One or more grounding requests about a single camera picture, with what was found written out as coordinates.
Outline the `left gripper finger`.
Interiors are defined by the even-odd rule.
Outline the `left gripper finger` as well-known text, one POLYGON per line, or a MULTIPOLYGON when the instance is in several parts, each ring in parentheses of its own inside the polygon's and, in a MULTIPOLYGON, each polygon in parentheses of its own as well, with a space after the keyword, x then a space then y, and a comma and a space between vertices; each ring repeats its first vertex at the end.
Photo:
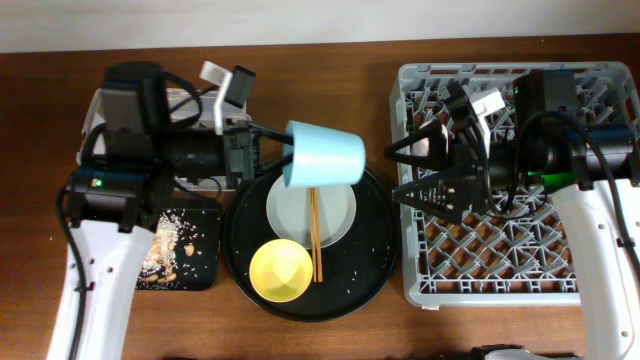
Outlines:
POLYGON ((294 139, 292 135, 273 130, 271 128, 259 125, 255 122, 248 122, 247 126, 251 129, 252 132, 254 132, 259 136, 267 137, 271 140, 274 140, 286 145, 294 144, 294 139))
POLYGON ((292 161, 293 155, 289 154, 278 160, 258 163, 254 168, 254 178, 259 179, 273 171, 281 170, 283 167, 290 165, 292 161))

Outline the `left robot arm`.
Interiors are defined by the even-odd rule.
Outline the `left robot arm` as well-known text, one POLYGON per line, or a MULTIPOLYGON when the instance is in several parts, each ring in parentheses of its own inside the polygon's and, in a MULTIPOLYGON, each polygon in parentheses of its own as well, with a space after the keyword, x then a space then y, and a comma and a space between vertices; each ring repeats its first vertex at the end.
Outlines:
POLYGON ((168 83, 192 102, 203 93, 161 65, 128 62, 105 71, 103 122, 88 132, 79 166, 55 200, 67 264, 50 358, 120 357, 137 279, 175 191, 192 193, 204 180, 235 189, 282 167, 262 163, 259 145, 263 138, 288 145, 290 135, 222 113, 225 105, 245 105, 254 72, 206 62, 201 76, 215 95, 211 126, 198 114, 173 118, 168 83))

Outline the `blue plastic cup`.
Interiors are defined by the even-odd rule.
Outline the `blue plastic cup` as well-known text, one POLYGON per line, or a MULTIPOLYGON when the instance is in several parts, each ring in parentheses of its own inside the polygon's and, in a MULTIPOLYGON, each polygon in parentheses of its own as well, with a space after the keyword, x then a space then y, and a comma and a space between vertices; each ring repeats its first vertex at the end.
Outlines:
POLYGON ((286 187, 354 185, 363 177, 366 149, 358 135, 294 120, 286 134, 293 139, 283 148, 292 156, 282 169, 286 187))

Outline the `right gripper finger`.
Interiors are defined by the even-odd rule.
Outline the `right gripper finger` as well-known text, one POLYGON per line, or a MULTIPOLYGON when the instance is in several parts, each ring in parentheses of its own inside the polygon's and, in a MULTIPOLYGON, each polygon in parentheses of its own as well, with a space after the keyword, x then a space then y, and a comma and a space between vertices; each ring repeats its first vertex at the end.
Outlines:
POLYGON ((443 172, 429 175, 392 190, 392 199, 425 215, 460 224, 468 209, 468 181, 443 172))
POLYGON ((387 159, 429 170, 442 170, 448 162, 449 138, 438 120, 423 124, 407 137, 394 142, 384 151, 387 159))

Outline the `wooden chopstick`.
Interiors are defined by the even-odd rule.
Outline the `wooden chopstick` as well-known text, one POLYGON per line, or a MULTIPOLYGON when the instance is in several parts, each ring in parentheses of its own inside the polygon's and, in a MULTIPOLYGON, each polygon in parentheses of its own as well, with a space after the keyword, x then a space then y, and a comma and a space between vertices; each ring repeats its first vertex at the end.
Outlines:
POLYGON ((323 268, 322 268, 322 253, 321 253, 321 237, 320 237, 320 223, 319 223, 319 208, 318 208, 318 190, 316 189, 316 238, 317 238, 317 259, 318 259, 318 275, 319 283, 323 281, 323 268))
POLYGON ((313 281, 314 282, 318 282, 319 281, 319 275, 318 275, 318 259, 317 259, 317 236, 316 236, 316 189, 315 188, 310 188, 309 190, 310 192, 310 222, 311 222, 311 231, 310 231, 310 236, 311 236, 311 253, 312 253, 312 263, 313 263, 313 281))

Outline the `grey round plate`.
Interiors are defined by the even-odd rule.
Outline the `grey round plate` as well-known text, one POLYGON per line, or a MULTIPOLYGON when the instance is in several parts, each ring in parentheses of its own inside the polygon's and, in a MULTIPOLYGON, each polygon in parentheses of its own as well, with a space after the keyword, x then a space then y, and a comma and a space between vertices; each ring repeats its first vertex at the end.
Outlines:
MULTIPOLYGON (((311 189, 288 188, 280 176, 268 192, 266 214, 273 231, 283 239, 311 248, 311 189)), ((316 189, 320 244, 329 247, 343 238, 356 215, 356 198, 350 185, 316 189)))

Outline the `food scraps with rice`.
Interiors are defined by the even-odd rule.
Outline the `food scraps with rice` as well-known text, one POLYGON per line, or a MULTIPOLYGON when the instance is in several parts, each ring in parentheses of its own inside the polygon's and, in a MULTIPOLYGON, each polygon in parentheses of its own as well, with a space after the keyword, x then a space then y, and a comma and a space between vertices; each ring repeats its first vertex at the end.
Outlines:
POLYGON ((184 210, 165 210, 143 261, 137 288, 186 290, 186 280, 197 277, 195 259, 202 251, 196 248, 195 241, 202 236, 196 225, 186 219, 184 210))

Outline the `yellow bowl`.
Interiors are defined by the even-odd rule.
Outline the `yellow bowl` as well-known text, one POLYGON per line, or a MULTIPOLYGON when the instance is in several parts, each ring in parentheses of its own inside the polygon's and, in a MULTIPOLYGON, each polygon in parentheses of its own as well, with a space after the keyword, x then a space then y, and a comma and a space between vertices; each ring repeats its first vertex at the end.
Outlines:
POLYGON ((249 264, 253 290, 263 299, 285 303, 299 298, 310 286, 313 262, 299 243, 275 239, 260 246, 249 264))

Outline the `pink plastic cup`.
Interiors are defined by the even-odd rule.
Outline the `pink plastic cup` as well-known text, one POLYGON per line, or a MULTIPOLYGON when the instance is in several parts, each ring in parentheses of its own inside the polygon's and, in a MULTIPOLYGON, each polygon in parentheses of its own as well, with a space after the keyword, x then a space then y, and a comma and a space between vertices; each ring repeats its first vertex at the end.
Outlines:
POLYGON ((448 130, 439 120, 423 123, 412 134, 411 154, 445 161, 449 152, 448 130))

